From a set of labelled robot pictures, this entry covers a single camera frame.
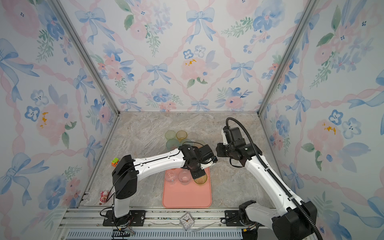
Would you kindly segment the yellow green cup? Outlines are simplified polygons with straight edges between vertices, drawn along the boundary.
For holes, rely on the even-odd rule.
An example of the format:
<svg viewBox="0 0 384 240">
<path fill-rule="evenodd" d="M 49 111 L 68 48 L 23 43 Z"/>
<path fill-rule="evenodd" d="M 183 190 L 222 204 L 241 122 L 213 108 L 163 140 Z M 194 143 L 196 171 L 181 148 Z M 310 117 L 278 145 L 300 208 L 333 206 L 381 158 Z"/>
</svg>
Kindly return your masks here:
<svg viewBox="0 0 384 240">
<path fill-rule="evenodd" d="M 201 140 L 198 140 L 194 143 L 195 146 L 197 146 L 198 148 L 206 145 L 206 143 L 204 141 L 201 141 Z"/>
</svg>

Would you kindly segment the teal textured cup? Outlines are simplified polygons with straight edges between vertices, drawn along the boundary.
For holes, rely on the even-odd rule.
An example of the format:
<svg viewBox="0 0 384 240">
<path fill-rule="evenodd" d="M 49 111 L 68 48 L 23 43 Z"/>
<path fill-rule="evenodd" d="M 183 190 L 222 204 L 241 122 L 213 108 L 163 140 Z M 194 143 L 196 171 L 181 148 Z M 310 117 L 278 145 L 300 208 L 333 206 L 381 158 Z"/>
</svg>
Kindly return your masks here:
<svg viewBox="0 0 384 240">
<path fill-rule="evenodd" d="M 167 148 L 169 151 L 178 149 L 178 148 L 179 148 L 179 145 L 180 145 L 180 142 L 179 142 L 177 139 L 169 139 L 169 140 L 167 140 L 167 142 L 166 142 L 166 148 Z"/>
<path fill-rule="evenodd" d="M 181 142 L 180 142 L 180 145 L 182 146 L 182 145 L 184 145 L 184 144 L 191 144 L 191 143 L 193 143 L 190 139 L 184 139 L 184 140 L 182 140 Z"/>
</svg>

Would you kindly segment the clear frosted cup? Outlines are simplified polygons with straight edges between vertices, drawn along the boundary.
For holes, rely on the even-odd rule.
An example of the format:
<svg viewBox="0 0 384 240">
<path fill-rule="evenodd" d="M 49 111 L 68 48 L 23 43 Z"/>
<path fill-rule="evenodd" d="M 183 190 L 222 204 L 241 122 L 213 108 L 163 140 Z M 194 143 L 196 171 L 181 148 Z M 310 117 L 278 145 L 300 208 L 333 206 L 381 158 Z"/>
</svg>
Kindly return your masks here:
<svg viewBox="0 0 384 240">
<path fill-rule="evenodd" d="M 195 142 L 199 139 L 199 136 L 198 134 L 191 132 L 191 133 L 188 133 L 188 139 Z"/>
</svg>

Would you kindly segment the clear textured cup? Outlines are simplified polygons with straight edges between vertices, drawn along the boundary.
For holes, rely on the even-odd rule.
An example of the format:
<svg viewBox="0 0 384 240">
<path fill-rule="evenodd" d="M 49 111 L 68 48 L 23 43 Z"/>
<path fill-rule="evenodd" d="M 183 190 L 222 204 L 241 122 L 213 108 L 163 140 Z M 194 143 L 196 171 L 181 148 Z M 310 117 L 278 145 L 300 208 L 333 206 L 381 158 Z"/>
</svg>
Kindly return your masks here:
<svg viewBox="0 0 384 240">
<path fill-rule="evenodd" d="M 178 174 L 178 180 L 182 185 L 188 185 L 192 179 L 190 171 L 182 169 Z"/>
</svg>

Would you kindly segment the small clear glass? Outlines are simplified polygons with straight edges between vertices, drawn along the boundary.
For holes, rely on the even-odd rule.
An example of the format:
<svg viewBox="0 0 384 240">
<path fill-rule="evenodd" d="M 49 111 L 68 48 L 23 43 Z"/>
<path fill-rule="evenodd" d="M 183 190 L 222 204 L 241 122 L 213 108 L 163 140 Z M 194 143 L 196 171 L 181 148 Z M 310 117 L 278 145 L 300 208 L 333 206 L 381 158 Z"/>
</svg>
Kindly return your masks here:
<svg viewBox="0 0 384 240">
<path fill-rule="evenodd" d="M 170 185 L 173 185 L 178 180 L 178 175 L 174 170 L 167 170 L 165 173 L 165 180 Z"/>
</svg>

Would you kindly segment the bright green glass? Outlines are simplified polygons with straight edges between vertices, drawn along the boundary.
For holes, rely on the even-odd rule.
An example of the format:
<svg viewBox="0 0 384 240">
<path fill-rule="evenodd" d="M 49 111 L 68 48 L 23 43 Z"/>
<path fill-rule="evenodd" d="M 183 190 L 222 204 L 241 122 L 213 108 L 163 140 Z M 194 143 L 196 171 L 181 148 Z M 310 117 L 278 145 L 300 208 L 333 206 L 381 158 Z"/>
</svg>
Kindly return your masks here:
<svg viewBox="0 0 384 240">
<path fill-rule="evenodd" d="M 208 176 L 204 175 L 204 176 L 201 176 L 201 177 L 199 177 L 197 179 L 194 179 L 194 182 L 196 184 L 198 184 L 198 185 L 203 185 L 203 184 L 205 184 L 207 182 L 207 180 L 208 180 Z"/>
</svg>

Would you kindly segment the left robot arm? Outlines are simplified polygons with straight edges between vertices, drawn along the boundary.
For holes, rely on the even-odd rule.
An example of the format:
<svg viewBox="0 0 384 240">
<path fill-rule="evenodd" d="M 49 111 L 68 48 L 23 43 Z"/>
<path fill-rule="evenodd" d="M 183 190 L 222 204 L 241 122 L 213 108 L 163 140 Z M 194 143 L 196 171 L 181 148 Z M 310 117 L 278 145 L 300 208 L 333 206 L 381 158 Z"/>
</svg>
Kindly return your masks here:
<svg viewBox="0 0 384 240">
<path fill-rule="evenodd" d="M 198 148 L 185 144 L 170 152 L 143 159 L 124 156 L 112 173 L 112 189 L 115 191 L 113 217 L 119 219 L 130 213 L 130 200 L 137 191 L 139 181 L 178 168 L 187 169 L 192 178 L 197 180 L 206 174 L 206 168 L 217 161 L 209 145 Z"/>
</svg>

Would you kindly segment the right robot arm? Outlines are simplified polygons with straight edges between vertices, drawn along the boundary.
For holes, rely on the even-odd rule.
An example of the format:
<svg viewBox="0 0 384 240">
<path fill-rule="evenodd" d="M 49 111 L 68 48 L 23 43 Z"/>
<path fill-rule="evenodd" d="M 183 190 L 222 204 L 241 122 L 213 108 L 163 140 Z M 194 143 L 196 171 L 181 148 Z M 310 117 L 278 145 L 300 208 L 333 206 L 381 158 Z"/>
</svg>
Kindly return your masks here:
<svg viewBox="0 0 384 240">
<path fill-rule="evenodd" d="M 254 144 L 234 147 L 219 143 L 218 157 L 237 160 L 262 185 L 274 203 L 266 208 L 256 201 L 247 201 L 239 206 L 239 219 L 245 226 L 262 225 L 275 233 L 279 240 L 303 240 L 315 235 L 322 236 L 316 227 L 317 208 L 312 202 L 304 202 L 270 167 L 260 149 Z"/>
</svg>

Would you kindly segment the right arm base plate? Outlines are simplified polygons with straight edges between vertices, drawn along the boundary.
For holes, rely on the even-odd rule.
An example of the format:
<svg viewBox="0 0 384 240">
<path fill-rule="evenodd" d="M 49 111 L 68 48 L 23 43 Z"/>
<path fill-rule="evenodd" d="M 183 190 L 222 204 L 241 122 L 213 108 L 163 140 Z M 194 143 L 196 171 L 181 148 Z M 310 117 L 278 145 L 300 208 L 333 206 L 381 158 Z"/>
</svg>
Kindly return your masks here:
<svg viewBox="0 0 384 240">
<path fill-rule="evenodd" d="M 225 210 L 225 216 L 221 219 L 221 223 L 227 227 L 249 228 L 252 226 L 263 227 L 257 217 L 248 215 L 245 210 Z"/>
</svg>

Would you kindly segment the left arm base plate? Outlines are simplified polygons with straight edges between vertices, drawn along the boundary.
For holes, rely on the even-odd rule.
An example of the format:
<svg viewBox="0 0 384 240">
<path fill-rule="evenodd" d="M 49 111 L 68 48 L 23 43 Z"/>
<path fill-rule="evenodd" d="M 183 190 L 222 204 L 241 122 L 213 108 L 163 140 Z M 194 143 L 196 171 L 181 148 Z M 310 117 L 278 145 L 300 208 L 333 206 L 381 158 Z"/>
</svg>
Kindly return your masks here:
<svg viewBox="0 0 384 240">
<path fill-rule="evenodd" d="M 127 215 L 117 218 L 113 210 L 108 210 L 104 216 L 104 227 L 142 227 L 146 218 L 145 210 L 131 210 Z"/>
</svg>

